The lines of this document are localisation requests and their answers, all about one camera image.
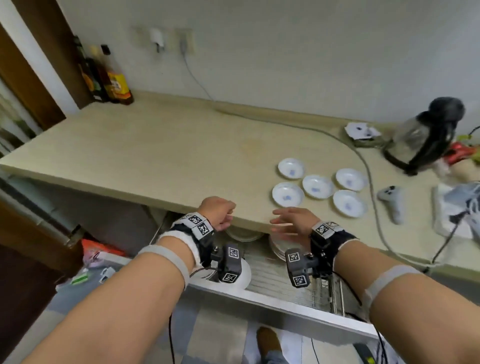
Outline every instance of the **electric kettle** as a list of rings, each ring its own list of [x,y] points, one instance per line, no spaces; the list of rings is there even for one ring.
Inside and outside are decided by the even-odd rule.
[[[458,98],[436,98],[428,111],[398,127],[383,148],[385,158],[405,174],[415,176],[448,150],[456,125],[464,115],[465,106]]]

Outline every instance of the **forearm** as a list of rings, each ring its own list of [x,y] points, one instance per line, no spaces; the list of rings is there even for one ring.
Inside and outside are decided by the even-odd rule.
[[[158,244],[193,269],[193,255],[181,240],[164,237]],[[175,265],[143,253],[79,303],[24,362],[138,363],[165,326],[183,287]]]
[[[338,252],[335,270],[362,297],[382,273],[401,264],[349,242]],[[373,301],[370,319],[408,363],[480,363],[480,309],[425,275],[389,283]]]

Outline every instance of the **hand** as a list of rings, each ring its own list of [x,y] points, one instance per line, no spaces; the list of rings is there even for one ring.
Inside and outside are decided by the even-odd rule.
[[[222,231],[231,225],[231,214],[236,206],[232,201],[212,196],[202,201],[197,212],[205,216],[215,230]]]
[[[288,224],[272,226],[272,232],[280,239],[290,240],[310,249],[309,235],[312,227],[319,221],[310,210],[298,207],[286,207],[273,210],[274,215],[280,215],[270,220],[271,224]]]

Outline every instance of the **brown shoe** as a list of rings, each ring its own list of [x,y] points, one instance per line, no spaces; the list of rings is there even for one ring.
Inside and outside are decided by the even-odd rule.
[[[278,341],[276,333],[271,328],[261,327],[257,330],[257,344],[262,358],[271,350],[282,352],[280,341]]]

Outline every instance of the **countertop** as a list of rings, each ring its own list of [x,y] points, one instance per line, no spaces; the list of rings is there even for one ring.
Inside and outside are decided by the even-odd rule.
[[[237,203],[233,224],[269,231],[273,186],[285,182],[276,166],[287,157],[301,159],[307,174],[333,177],[340,168],[365,173],[345,145],[320,133],[252,121],[219,112],[255,115],[293,125],[315,126],[340,135],[348,120],[212,103],[137,92],[129,106],[93,103],[0,159],[3,169],[34,179],[186,213],[203,198],[217,195]],[[393,224],[379,204],[381,224],[399,253],[430,260],[444,237],[432,229],[433,171],[407,177],[376,149],[361,149],[372,169],[375,190],[389,185],[405,189],[407,221]],[[294,181],[301,185],[301,180]],[[386,250],[375,226],[368,188],[360,192],[368,213],[359,219],[338,213],[331,199],[306,197],[301,204],[322,219],[331,219],[366,244]],[[449,275],[480,281],[480,247],[453,241]]]

